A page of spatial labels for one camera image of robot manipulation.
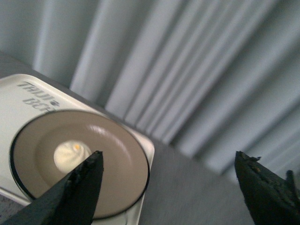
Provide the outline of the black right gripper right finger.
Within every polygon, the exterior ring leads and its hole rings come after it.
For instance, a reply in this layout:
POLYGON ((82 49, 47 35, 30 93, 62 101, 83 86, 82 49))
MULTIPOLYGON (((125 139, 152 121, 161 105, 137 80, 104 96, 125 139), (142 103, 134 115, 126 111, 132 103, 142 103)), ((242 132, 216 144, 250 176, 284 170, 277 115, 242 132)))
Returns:
POLYGON ((237 151, 235 172, 245 204, 256 225, 298 225, 300 223, 300 190, 293 171, 282 179, 249 157, 237 151))

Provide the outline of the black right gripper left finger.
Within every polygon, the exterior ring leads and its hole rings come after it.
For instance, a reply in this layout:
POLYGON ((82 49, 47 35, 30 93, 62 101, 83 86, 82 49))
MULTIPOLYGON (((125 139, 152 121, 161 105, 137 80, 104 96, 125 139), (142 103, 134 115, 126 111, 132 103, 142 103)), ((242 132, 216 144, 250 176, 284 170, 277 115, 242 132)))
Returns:
POLYGON ((4 224, 92 224, 103 171, 103 153, 96 151, 42 196, 4 221, 4 224))

